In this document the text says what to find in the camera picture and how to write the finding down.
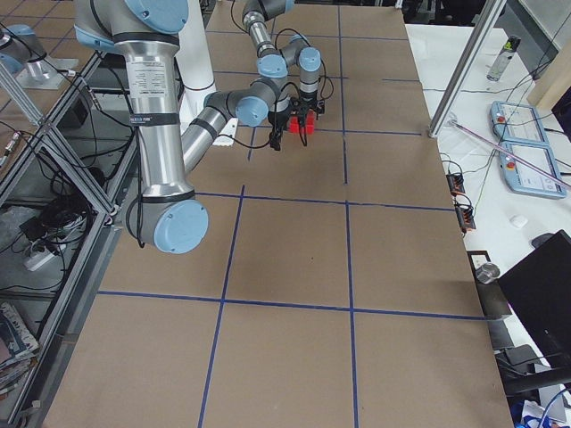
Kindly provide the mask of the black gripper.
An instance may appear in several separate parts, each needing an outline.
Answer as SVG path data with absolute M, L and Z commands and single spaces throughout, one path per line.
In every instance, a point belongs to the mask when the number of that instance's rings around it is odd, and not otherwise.
M 310 113 L 313 113 L 315 119 L 323 115 L 326 111 L 326 104 L 324 99 L 317 97 L 306 98 L 301 96 L 292 95 L 290 97 L 290 117 L 297 118 L 298 120 L 306 120 Z
M 281 150 L 283 131 L 287 127 L 291 110 L 291 95 L 288 89 L 284 89 L 269 108 L 268 113 L 268 121 L 272 126 L 269 134 L 269 146 L 275 151 Z

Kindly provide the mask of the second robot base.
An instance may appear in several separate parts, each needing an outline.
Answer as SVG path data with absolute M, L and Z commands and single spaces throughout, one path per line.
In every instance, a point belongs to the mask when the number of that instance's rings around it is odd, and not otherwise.
M 53 58 L 28 25 L 1 29 L 1 63 L 27 89 L 58 89 L 78 59 Z

